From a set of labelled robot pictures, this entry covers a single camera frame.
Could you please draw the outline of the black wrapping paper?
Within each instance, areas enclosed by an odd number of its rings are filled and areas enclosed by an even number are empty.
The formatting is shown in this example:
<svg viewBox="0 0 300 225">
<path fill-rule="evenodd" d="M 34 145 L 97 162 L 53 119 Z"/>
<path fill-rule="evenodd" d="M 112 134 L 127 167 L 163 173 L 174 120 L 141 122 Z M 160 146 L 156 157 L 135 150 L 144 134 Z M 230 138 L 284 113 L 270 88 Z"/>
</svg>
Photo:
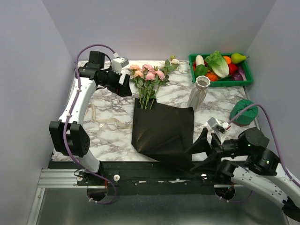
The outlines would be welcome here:
<svg viewBox="0 0 300 225">
<path fill-rule="evenodd" d="M 184 171 L 193 167 L 187 150 L 193 145 L 194 110 L 154 102 L 151 109 L 142 109 L 134 102 L 132 146 L 149 158 Z"/>
</svg>

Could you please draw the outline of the pink flower bouquet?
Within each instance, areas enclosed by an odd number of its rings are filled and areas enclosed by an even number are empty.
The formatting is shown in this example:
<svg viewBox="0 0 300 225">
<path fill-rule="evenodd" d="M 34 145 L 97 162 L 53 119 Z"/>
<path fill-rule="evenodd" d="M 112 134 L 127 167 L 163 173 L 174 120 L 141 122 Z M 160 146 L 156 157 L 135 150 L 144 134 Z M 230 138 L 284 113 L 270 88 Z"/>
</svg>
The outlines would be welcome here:
<svg viewBox="0 0 300 225">
<path fill-rule="evenodd" d="M 132 64 L 129 67 L 131 81 L 138 90 L 141 109 L 151 109 L 161 86 L 169 82 L 169 74 L 178 68 L 180 61 L 173 56 L 166 60 L 162 67 L 152 66 L 148 63 L 141 67 Z"/>
</svg>

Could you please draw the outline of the cream ribbon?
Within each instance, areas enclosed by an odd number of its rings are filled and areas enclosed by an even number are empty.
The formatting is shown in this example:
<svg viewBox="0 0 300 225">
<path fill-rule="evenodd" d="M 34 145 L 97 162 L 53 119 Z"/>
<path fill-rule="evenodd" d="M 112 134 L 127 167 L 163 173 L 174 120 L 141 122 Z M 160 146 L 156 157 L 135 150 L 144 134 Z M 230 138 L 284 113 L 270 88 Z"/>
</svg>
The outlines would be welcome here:
<svg viewBox="0 0 300 225">
<path fill-rule="evenodd" d="M 130 129 L 133 127 L 133 124 L 131 122 L 122 122 L 115 117 L 100 118 L 99 112 L 97 111 L 96 106 L 93 104 L 88 105 L 84 118 L 87 119 L 88 115 L 90 116 L 90 121 L 99 124 L 114 124 L 115 126 L 123 129 Z"/>
</svg>

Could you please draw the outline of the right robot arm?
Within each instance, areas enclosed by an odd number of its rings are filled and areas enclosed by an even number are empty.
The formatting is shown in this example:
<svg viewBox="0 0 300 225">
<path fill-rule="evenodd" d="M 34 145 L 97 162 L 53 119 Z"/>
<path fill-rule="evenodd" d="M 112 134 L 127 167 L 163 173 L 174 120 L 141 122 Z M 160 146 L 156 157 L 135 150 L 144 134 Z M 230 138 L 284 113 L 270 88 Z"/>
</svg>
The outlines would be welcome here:
<svg viewBox="0 0 300 225">
<path fill-rule="evenodd" d="M 300 181 L 285 170 L 280 158 L 267 148 L 269 139 L 256 127 L 243 131 L 237 139 L 221 142 L 204 128 L 189 154 L 205 152 L 207 158 L 192 173 L 211 174 L 214 181 L 243 185 L 274 202 L 284 214 L 300 220 Z"/>
</svg>

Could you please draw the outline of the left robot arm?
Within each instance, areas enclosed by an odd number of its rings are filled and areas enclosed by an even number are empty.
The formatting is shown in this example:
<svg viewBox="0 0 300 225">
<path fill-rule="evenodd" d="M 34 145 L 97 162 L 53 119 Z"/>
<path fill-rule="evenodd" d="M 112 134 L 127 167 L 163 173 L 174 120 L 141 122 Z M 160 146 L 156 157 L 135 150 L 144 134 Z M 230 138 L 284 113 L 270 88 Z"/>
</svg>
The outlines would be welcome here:
<svg viewBox="0 0 300 225">
<path fill-rule="evenodd" d="M 83 119 L 93 93 L 98 89 L 107 89 L 120 97 L 132 95 L 129 75 L 120 83 L 122 69 L 128 65 L 128 59 L 114 53 L 110 66 L 105 68 L 105 53 L 90 51 L 88 62 L 75 68 L 75 86 L 63 114 L 57 121 L 49 124 L 54 148 L 65 156 L 70 156 L 86 170 L 88 180 L 93 185 L 103 182 L 103 166 L 90 151 L 90 137 L 83 128 Z"/>
</svg>

